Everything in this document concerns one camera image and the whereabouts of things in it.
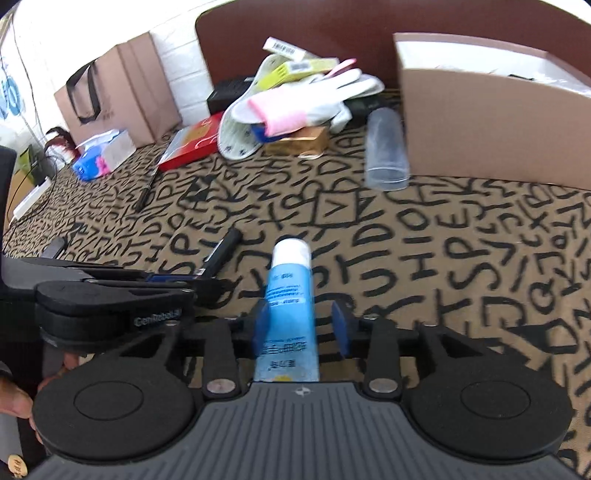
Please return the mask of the person's left hand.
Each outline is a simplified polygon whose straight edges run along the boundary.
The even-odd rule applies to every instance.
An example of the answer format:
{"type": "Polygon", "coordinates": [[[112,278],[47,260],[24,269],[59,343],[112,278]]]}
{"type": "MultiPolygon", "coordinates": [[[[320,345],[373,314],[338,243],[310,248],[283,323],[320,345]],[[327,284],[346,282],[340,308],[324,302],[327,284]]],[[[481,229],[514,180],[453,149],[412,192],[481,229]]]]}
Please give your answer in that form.
{"type": "MultiPolygon", "coordinates": [[[[45,376],[36,385],[37,391],[42,390],[52,381],[61,379],[66,373],[80,365],[80,357],[75,353],[57,351],[56,355],[52,353],[51,357],[58,359],[59,369],[49,376],[45,376]]],[[[23,355],[19,359],[22,360],[23,366],[18,367],[13,364],[11,378],[8,378],[4,371],[1,372],[1,413],[27,420],[35,432],[37,441],[43,443],[32,417],[34,400],[25,386],[41,378],[44,354],[41,351],[34,351],[33,355],[23,355]]]]}

